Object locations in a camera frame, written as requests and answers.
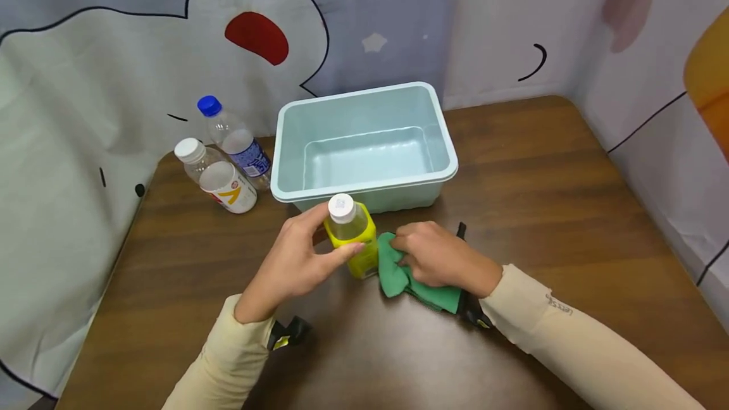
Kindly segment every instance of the person's left hand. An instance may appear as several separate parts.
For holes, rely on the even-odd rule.
[[[279,304],[312,291],[363,250],[365,245],[355,242],[323,255],[315,253],[312,236],[328,215],[327,204],[321,203],[283,223],[273,247],[235,305],[239,323],[268,319]]]

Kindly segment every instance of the white bottle cap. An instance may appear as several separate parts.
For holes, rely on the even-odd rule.
[[[205,157],[206,147],[196,138],[185,138],[175,146],[175,156],[183,163],[195,163]]]
[[[329,200],[329,215],[335,223],[344,225],[354,220],[357,209],[348,194],[336,194]]]

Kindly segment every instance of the water bottle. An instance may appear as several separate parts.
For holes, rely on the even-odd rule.
[[[349,194],[336,194],[329,200],[329,218],[323,222],[332,246],[363,242],[364,249],[347,262],[349,272],[357,279],[377,274],[377,228],[364,204],[356,203]]]
[[[258,200],[256,189],[235,166],[196,138],[185,138],[175,146],[175,156],[184,171],[222,207],[234,214],[246,213]]]
[[[256,189],[268,190],[271,184],[271,161],[261,145],[234,113],[225,111],[217,98],[207,95],[197,108],[208,118],[208,135],[253,182]]]

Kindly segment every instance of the arm sleeve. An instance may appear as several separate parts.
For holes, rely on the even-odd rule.
[[[225,300],[208,341],[167,397],[163,410],[240,410],[268,359],[273,319],[241,325],[240,295]]]
[[[510,342],[596,409],[704,408],[628,341],[513,265],[480,304]]]

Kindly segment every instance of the star print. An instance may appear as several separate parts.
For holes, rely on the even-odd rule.
[[[386,43],[387,38],[375,32],[363,40],[364,51],[378,53]]]

